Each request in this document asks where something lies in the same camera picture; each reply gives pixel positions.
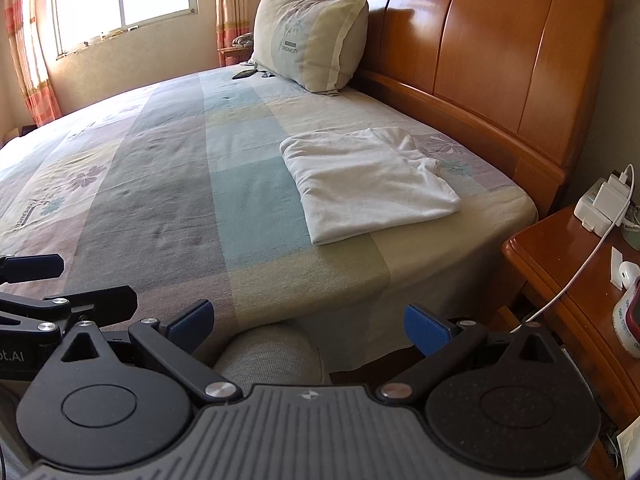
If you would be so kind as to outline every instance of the mattress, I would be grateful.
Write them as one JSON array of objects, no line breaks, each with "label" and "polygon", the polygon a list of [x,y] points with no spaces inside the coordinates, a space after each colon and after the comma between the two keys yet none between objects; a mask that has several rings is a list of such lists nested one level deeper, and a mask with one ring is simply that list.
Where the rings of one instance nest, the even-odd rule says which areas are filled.
[{"label": "mattress", "polygon": [[[500,244],[536,218],[526,193],[443,133],[360,92],[232,80],[241,69],[126,92],[0,150],[0,253],[65,259],[58,279],[1,290],[37,298],[130,285],[136,319],[207,298],[216,325],[203,359],[238,332],[293,320],[329,371],[406,346],[410,301],[444,316],[472,310],[465,293]],[[380,126],[404,128],[441,160],[462,210],[313,246],[279,143]]]}]

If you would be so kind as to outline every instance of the blue gripper pad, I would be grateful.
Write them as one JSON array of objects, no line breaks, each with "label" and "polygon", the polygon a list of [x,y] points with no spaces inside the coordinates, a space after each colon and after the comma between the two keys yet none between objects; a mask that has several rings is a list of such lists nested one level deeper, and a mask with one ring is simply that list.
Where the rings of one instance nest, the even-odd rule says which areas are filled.
[{"label": "blue gripper pad", "polygon": [[408,305],[404,310],[404,334],[425,356],[437,352],[453,339],[452,326],[447,325],[414,305]]},{"label": "blue gripper pad", "polygon": [[161,333],[177,347],[191,354],[211,333],[213,323],[213,305],[207,300],[200,300],[163,323]]}]

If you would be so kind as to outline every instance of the pillow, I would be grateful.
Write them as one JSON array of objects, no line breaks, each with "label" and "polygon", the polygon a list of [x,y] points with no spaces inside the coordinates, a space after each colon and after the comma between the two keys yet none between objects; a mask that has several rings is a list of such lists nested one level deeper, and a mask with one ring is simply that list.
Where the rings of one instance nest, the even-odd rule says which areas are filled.
[{"label": "pillow", "polygon": [[252,61],[310,92],[335,92],[360,63],[368,17],[367,0],[260,0]]}]

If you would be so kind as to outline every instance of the nightstand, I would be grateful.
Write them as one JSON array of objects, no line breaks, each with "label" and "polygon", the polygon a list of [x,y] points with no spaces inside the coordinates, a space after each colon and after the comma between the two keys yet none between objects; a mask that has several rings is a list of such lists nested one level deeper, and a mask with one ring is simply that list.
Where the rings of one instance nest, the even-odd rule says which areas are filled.
[{"label": "nightstand", "polygon": [[[582,227],[573,211],[574,206],[562,209],[502,245],[508,263],[526,280],[522,293],[537,308],[568,283],[600,240]],[[610,282],[612,245],[625,260],[640,264],[640,253],[624,241],[619,228],[613,229],[569,291],[540,320],[564,342],[622,430],[640,415],[640,360],[625,352],[613,330],[613,307],[623,291]],[[494,325],[500,321],[513,324],[515,318],[502,308]]]},{"label": "nightstand", "polygon": [[218,52],[225,58],[225,65],[235,65],[243,61],[249,61],[251,54],[254,53],[252,46],[228,46],[219,48]]}]

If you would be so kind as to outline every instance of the white cable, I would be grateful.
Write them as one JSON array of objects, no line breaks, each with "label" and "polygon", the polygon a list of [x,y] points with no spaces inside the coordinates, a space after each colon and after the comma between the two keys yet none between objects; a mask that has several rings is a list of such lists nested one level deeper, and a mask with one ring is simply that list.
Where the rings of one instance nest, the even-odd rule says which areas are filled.
[{"label": "white cable", "polygon": [[635,224],[635,223],[627,220],[626,218],[622,219],[622,223],[625,226],[625,229],[627,231],[640,231],[640,225]]},{"label": "white cable", "polygon": [[602,247],[602,244],[604,243],[605,238],[607,236],[609,236],[609,233],[616,226],[616,224],[618,223],[618,220],[620,220],[620,217],[625,215],[626,210],[629,208],[629,204],[631,203],[631,195],[633,195],[633,193],[634,193],[634,186],[636,185],[636,172],[634,171],[634,167],[633,167],[632,164],[629,164],[626,167],[625,174],[627,174],[627,171],[629,170],[629,168],[631,168],[631,188],[629,190],[629,196],[626,198],[625,206],[622,208],[622,210],[620,211],[620,213],[616,217],[615,221],[613,221],[611,223],[611,225],[609,226],[607,231],[604,233],[604,236],[600,239],[600,241],[596,245],[596,248],[589,255],[589,257],[584,261],[584,263],[580,266],[580,269],[578,269],[577,272],[574,274],[574,276],[569,280],[569,283],[567,283],[564,286],[564,288],[560,292],[558,292],[556,294],[556,296],[551,301],[549,301],[549,303],[547,303],[539,311],[537,311],[535,314],[533,314],[533,316],[529,316],[529,318],[524,320],[523,323],[521,323],[516,328],[511,330],[511,333],[513,333],[517,329],[519,329],[524,323],[528,323],[529,321],[533,321],[534,319],[536,319],[540,314],[542,314],[546,309],[548,309],[550,306],[552,306],[559,298],[561,298],[565,294],[565,292],[569,289],[569,287],[573,285],[574,281],[578,278],[578,276],[580,276],[580,273],[584,270],[584,268],[587,266],[587,264],[591,261],[591,259],[595,255],[595,253],[598,252],[598,249]]}]

